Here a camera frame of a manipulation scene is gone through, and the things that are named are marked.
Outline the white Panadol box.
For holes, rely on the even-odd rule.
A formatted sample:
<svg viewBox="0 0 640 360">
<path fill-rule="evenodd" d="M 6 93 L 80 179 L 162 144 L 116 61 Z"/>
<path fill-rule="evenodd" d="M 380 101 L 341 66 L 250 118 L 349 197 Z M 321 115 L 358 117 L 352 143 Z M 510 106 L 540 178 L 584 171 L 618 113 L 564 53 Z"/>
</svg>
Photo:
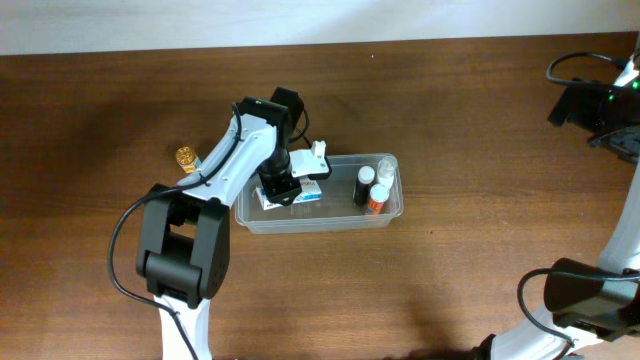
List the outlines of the white Panadol box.
<svg viewBox="0 0 640 360">
<path fill-rule="evenodd" d="M 300 181 L 300 184 L 301 193 L 295 197 L 292 205 L 318 201 L 322 198 L 322 191 L 317 181 L 304 178 Z M 260 185 L 255 188 L 255 195 L 265 211 L 281 207 L 281 204 L 273 203 L 267 199 L 266 193 Z"/>
</svg>

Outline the dark bottle white cap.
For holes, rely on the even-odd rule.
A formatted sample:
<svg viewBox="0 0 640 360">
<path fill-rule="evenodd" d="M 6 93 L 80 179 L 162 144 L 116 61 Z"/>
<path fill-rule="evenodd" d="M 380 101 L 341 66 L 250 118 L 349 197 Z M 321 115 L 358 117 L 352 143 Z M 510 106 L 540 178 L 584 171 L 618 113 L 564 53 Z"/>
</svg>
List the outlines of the dark bottle white cap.
<svg viewBox="0 0 640 360">
<path fill-rule="evenodd" d="M 353 192 L 353 202 L 363 207 L 369 196 L 369 189 L 375 178 L 375 171 L 371 166 L 363 166 L 358 170 Z"/>
</svg>

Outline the orange tube white cap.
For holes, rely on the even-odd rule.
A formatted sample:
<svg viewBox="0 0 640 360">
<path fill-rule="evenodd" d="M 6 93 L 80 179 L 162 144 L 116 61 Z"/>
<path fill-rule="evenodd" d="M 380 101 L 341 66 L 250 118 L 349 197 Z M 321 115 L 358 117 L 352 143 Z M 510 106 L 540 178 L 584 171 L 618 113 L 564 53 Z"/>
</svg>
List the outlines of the orange tube white cap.
<svg viewBox="0 0 640 360">
<path fill-rule="evenodd" d="M 369 191 L 369 197 L 365 207 L 367 216 L 379 215 L 389 199 L 390 191 L 382 184 L 373 185 Z"/>
</svg>

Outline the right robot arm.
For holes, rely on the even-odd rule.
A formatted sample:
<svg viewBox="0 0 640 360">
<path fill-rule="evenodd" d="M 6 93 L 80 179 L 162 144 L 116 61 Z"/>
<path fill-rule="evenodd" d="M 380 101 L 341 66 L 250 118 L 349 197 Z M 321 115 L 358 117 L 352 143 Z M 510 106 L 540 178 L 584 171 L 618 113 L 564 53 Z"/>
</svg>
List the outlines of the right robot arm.
<svg viewBox="0 0 640 360">
<path fill-rule="evenodd" d="M 405 210 L 375 234 L 316 236 L 305 333 L 326 359 L 467 348 L 522 319 L 519 279 L 561 257 L 593 262 L 623 207 L 632 166 L 547 116 L 558 75 L 608 81 L 630 32 L 445 41 L 406 62 L 386 127 Z"/>
</svg>

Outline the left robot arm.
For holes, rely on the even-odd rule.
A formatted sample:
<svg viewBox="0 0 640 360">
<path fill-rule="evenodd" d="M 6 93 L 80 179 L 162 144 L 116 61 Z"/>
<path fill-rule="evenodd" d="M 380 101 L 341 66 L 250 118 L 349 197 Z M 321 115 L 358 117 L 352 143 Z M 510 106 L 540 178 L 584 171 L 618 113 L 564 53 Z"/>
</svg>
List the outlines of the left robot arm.
<svg viewBox="0 0 640 360">
<path fill-rule="evenodd" d="M 208 359 L 210 301 L 230 261 L 230 210 L 252 177 L 269 202 L 291 205 L 303 178 L 325 180 L 325 144 L 289 151 L 305 116 L 297 92 L 277 88 L 268 100 L 232 106 L 229 128 L 196 170 L 175 186 L 155 185 L 144 201 L 136 271 L 161 316 L 165 359 Z"/>
</svg>

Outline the clear plastic container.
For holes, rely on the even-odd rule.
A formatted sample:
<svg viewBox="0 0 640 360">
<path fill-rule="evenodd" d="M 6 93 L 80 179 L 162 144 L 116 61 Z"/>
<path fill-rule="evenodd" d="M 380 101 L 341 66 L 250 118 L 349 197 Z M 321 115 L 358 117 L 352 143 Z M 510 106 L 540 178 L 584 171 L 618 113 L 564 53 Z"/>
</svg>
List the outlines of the clear plastic container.
<svg viewBox="0 0 640 360">
<path fill-rule="evenodd" d="M 234 203 L 236 222 L 254 234 L 284 234 L 344 231 L 387 226 L 404 210 L 400 173 L 395 173 L 389 199 L 378 215 L 367 215 L 353 202 L 358 170 L 376 168 L 386 153 L 336 155 L 328 158 L 332 174 L 318 182 L 318 200 L 265 210 L 256 193 L 261 185 L 255 176 L 245 185 Z"/>
</svg>

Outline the gold lid balm jar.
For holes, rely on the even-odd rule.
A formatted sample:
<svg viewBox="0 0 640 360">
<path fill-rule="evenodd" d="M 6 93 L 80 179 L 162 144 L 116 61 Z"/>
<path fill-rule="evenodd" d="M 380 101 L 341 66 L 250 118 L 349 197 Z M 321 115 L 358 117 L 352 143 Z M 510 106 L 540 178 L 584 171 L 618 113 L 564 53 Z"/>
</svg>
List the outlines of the gold lid balm jar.
<svg viewBox="0 0 640 360">
<path fill-rule="evenodd" d="M 195 172 L 201 164 L 200 158 L 195 150 L 189 146 L 183 146 L 177 149 L 175 159 L 187 174 Z"/>
</svg>

